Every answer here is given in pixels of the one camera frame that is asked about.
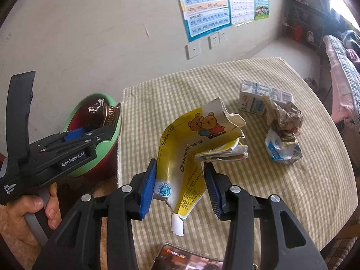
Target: blue circular logo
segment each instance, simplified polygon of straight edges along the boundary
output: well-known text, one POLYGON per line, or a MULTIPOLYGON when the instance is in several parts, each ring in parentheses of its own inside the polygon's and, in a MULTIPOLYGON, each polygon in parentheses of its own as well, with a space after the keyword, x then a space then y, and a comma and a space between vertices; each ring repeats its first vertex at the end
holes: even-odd
POLYGON ((171 194, 171 188, 168 184, 162 184, 159 188, 159 193, 165 198, 168 198, 171 194))

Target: white box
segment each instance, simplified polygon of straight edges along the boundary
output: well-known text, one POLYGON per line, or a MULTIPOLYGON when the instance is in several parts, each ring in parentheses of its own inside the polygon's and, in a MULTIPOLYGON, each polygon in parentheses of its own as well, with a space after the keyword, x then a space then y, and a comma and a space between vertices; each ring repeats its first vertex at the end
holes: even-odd
POLYGON ((290 92, 256 83, 242 80, 240 90, 240 110, 265 116, 266 108, 262 100, 263 95, 268 95, 275 103, 286 109, 286 103, 294 102, 294 97, 290 92))

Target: checkered tablecloth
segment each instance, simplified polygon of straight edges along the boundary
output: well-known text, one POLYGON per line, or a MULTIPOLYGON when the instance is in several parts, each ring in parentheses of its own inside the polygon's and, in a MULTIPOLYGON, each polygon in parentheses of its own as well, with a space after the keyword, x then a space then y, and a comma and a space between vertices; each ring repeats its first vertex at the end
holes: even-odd
MULTIPOLYGON (((358 204, 354 175, 343 141, 316 95, 281 58, 255 58, 195 68, 166 75, 123 91, 119 139, 119 183, 130 182, 156 158, 164 129, 176 118, 220 96, 229 112, 247 125, 243 144, 249 158, 217 163, 233 184, 267 198, 278 194, 298 217, 318 249, 322 249, 349 219, 358 204), (290 91, 303 112, 298 136, 304 158, 283 166, 270 160, 264 139, 266 118, 240 112, 240 81, 262 82, 290 91)), ((170 232, 171 210, 153 200, 145 220, 133 221, 139 269, 149 269, 161 245, 175 244, 206 256, 223 258, 229 222, 212 212, 207 193, 186 219, 185 235, 170 232)), ((260 260, 260 229, 255 223, 255 258, 260 260)))

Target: cartoon bear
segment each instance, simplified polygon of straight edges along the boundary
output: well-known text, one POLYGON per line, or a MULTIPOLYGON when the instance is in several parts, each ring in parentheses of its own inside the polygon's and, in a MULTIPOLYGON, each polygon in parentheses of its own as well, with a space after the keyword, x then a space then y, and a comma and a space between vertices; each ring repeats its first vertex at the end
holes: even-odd
POLYGON ((204 129, 201 125, 204 117, 198 112, 192 121, 189 121, 188 125, 192 131, 197 132, 200 136, 206 136, 209 139, 213 138, 208 129, 204 129))
POLYGON ((213 112, 210 112, 208 116, 202 119, 201 125, 204 129, 207 129, 214 137, 226 133, 226 131, 224 130, 225 127, 220 126, 217 123, 217 119, 214 117, 213 112))

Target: electrical outlet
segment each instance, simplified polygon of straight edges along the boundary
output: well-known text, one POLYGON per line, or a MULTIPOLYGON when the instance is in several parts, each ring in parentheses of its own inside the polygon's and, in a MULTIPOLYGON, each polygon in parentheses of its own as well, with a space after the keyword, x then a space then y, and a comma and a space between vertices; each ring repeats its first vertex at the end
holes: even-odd
POLYGON ((209 48, 213 49, 220 44, 219 33, 215 32, 212 36, 209 36, 209 48))
POLYGON ((187 47, 188 59, 191 59, 201 53, 199 40, 190 42, 188 45, 186 45, 186 47, 187 47))
POLYGON ((221 30, 219 31, 219 42, 224 43, 226 40, 226 34, 225 31, 221 30))

